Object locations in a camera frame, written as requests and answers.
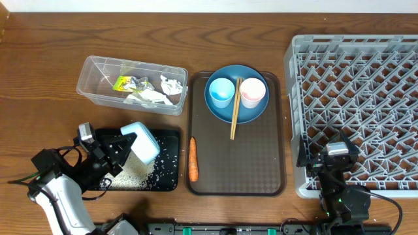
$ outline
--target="wooden table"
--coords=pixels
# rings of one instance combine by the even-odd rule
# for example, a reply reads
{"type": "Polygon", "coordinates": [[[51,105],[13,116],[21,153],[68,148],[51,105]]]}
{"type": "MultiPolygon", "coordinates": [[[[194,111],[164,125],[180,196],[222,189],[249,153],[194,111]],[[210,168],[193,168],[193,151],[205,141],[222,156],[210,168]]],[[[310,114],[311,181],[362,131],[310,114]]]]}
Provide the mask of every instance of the wooden table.
{"type": "MultiPolygon", "coordinates": [[[[85,205],[103,223],[125,212],[179,223],[281,223],[295,217],[315,221],[324,215],[318,200],[295,193],[291,161],[291,117],[283,56],[298,34],[414,34],[414,14],[18,14],[12,13],[0,44],[0,233],[50,234],[42,208],[27,188],[6,181],[35,171],[31,158],[42,148],[71,144],[80,123],[121,127],[141,121],[149,128],[179,128],[185,149],[188,100],[180,116],[164,116],[94,105],[77,94],[84,60],[101,55],[184,67],[189,79],[199,71],[230,64],[273,72],[281,84],[287,188],[279,197],[195,196],[185,187],[185,155],[180,156],[177,189],[170,193],[109,192],[85,205]]],[[[87,192],[88,196],[96,195],[87,192]]],[[[398,200],[404,209],[399,234],[418,228],[418,204],[398,200]]],[[[368,223],[398,218],[390,203],[373,199],[368,223]]]]}

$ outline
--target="white wall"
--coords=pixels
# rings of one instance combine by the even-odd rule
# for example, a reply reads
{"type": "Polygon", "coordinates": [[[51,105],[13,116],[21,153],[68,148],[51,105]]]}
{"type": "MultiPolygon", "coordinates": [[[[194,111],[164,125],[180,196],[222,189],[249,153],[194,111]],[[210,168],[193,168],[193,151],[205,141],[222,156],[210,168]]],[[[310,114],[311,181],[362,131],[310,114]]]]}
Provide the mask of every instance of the white wall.
{"type": "Polygon", "coordinates": [[[418,0],[0,0],[10,12],[418,13],[418,0]]]}

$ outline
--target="brown tray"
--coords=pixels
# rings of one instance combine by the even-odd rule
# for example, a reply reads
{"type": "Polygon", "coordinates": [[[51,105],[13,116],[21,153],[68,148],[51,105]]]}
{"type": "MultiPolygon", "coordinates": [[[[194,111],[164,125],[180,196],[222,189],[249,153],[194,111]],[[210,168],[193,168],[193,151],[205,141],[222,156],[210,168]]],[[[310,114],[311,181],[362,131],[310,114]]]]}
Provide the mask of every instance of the brown tray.
{"type": "Polygon", "coordinates": [[[204,88],[213,72],[200,72],[190,85],[189,132],[196,139],[199,180],[186,185],[196,195],[276,196],[286,186],[281,122],[280,85],[269,72],[261,72],[270,97],[266,110],[255,120],[239,124],[230,140],[231,124],[211,113],[204,88]]]}

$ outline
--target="chopstick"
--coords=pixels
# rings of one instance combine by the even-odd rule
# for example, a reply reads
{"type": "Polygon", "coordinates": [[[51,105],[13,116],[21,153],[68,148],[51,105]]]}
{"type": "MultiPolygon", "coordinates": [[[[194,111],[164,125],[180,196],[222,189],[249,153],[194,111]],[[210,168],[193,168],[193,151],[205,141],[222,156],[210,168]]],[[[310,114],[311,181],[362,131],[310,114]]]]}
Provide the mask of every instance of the chopstick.
{"type": "Polygon", "coordinates": [[[240,86],[242,83],[242,78],[236,79],[236,89],[235,89],[235,100],[234,100],[234,112],[233,112],[233,119],[231,120],[231,140],[234,140],[235,137],[235,129],[236,129],[236,121],[238,119],[238,112],[240,109],[240,100],[241,100],[241,94],[240,94],[240,86]]]}

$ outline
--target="pink cup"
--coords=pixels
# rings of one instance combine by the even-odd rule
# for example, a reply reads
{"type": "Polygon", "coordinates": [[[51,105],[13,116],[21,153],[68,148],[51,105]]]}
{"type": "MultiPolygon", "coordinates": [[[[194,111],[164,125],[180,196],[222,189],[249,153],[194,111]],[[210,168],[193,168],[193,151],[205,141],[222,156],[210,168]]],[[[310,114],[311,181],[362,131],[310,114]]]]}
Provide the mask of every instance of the pink cup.
{"type": "Polygon", "coordinates": [[[266,86],[256,78],[247,78],[240,86],[240,94],[244,107],[255,108],[266,95],[266,86]]]}

